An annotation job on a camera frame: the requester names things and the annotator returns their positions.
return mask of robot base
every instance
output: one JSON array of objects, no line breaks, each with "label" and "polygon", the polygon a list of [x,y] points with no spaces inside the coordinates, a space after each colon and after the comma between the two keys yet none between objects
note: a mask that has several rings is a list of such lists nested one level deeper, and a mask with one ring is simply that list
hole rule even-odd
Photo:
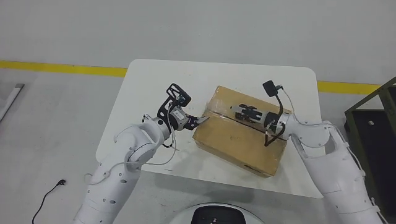
[{"label": "robot base", "polygon": [[251,212],[230,204],[198,204],[178,213],[170,224],[265,224]]}]

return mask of floor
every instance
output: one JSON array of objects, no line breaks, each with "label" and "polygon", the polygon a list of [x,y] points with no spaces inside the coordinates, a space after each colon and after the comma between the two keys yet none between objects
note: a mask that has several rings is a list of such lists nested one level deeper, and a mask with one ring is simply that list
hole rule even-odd
[{"label": "floor", "polygon": [[[319,80],[383,84],[396,68],[395,21],[394,0],[0,0],[0,58],[307,66]],[[0,124],[2,222],[28,223],[62,178],[67,186],[48,196],[36,220],[71,222],[122,81],[0,69],[0,97],[25,83]],[[323,119],[342,127],[343,112],[362,97],[319,93]],[[166,224],[201,202],[236,204],[270,224],[338,223],[321,199],[154,173],[142,173],[115,223]]]}]

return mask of plug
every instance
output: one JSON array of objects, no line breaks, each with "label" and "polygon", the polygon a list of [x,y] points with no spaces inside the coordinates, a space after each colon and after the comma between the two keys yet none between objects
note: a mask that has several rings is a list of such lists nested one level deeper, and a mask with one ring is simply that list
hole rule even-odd
[{"label": "plug", "polygon": [[66,184],[66,180],[61,179],[61,180],[59,180],[59,182],[56,185],[58,186],[58,185],[65,185],[65,184]]}]

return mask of white pole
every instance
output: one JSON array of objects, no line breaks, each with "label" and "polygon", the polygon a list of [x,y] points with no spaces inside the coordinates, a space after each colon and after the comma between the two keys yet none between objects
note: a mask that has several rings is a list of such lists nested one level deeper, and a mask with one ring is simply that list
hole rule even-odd
[{"label": "white pole", "polygon": [[25,84],[17,84],[15,85],[15,88],[11,92],[11,94],[8,96],[6,100],[6,105],[3,109],[0,110],[0,122],[4,115],[7,113],[8,109],[10,108],[12,102],[14,102],[15,98],[18,96],[18,93],[20,92],[20,89],[24,87]]}]

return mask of white table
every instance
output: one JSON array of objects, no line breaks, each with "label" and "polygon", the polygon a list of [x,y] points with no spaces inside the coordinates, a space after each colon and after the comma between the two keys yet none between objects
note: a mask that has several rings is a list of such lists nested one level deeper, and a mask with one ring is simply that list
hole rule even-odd
[{"label": "white table", "polygon": [[[276,99],[269,98],[262,88],[262,83],[267,80],[283,85],[293,100],[300,120],[321,121],[316,75],[306,67],[136,59],[128,67],[111,111],[96,153],[97,160],[100,162],[111,151],[115,133],[131,123],[141,123],[145,113],[153,117],[157,115],[158,108],[168,96],[165,91],[173,82],[192,98],[184,110],[191,115],[201,116],[218,85],[277,105]],[[280,93],[280,98],[285,108],[290,109],[287,97]],[[142,169],[298,196],[322,197],[290,140],[276,175],[261,178],[199,149],[192,139],[193,133],[187,130],[176,133],[180,151],[167,165],[144,165]],[[325,154],[324,148],[308,150],[311,155]],[[172,152],[172,149],[161,146],[150,162],[164,162]]]}]

